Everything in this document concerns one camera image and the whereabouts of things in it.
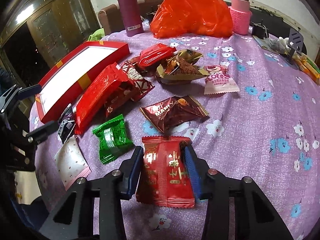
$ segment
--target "barcode label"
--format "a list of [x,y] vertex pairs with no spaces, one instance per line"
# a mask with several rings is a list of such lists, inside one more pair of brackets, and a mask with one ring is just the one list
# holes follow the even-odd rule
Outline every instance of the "barcode label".
[[141,27],[141,24],[135,25],[135,26],[132,26],[132,27],[128,27],[128,31],[132,31],[132,30],[138,29],[140,27]]

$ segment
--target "white candy wrapper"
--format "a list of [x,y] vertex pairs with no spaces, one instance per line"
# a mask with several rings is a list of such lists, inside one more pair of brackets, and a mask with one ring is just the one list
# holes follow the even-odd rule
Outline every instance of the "white candy wrapper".
[[240,91],[236,82],[229,76],[227,68],[222,66],[206,68],[211,75],[205,78],[205,95]]
[[91,170],[81,154],[74,136],[70,137],[54,156],[56,166],[66,190],[79,177],[87,177]]

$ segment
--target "floral tablecloth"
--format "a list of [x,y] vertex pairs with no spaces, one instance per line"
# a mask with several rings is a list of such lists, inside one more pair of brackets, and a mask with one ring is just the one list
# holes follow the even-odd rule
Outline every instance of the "floral tablecloth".
[[[138,108],[177,95],[193,95],[206,107],[210,118],[186,122],[172,134],[188,136],[200,158],[228,177],[252,177],[286,223],[294,239],[306,236],[320,216],[320,128],[317,126],[320,90],[310,78],[291,68],[279,55],[261,49],[250,36],[234,34],[229,39],[185,34],[174,39],[153,38],[145,33],[128,38],[124,31],[102,40],[129,44],[131,55],[146,47],[163,43],[204,54],[197,63],[225,65],[240,88],[239,93],[204,95],[204,79],[188,85],[156,86],[141,101],[128,102],[117,110],[123,113],[130,138],[141,145],[141,137],[159,134]],[[42,125],[35,105],[30,130]],[[87,132],[78,136],[79,147],[92,172],[88,179],[103,177],[118,168],[128,152],[107,165],[98,158],[98,139],[92,134],[105,121],[97,114]],[[36,152],[36,174],[45,204],[51,210],[65,188],[55,166],[54,155],[61,147],[57,134],[40,144]],[[94,232],[99,233],[99,201],[95,203]],[[156,207],[137,203],[135,197],[122,201],[128,240],[201,239],[206,202],[193,209]]]

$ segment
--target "purple thermos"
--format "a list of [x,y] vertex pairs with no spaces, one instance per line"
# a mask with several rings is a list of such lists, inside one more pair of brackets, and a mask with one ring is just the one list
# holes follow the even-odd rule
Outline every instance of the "purple thermos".
[[118,3],[127,36],[143,33],[137,0],[118,0]]

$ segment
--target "gold candy wrapper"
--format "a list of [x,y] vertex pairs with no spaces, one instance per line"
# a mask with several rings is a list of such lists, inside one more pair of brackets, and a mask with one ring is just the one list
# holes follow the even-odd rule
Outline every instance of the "gold candy wrapper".
[[174,57],[162,60],[157,68],[156,78],[163,84],[186,84],[192,80],[204,78],[210,73],[204,69],[199,69],[195,64],[203,55],[190,49],[178,51]]

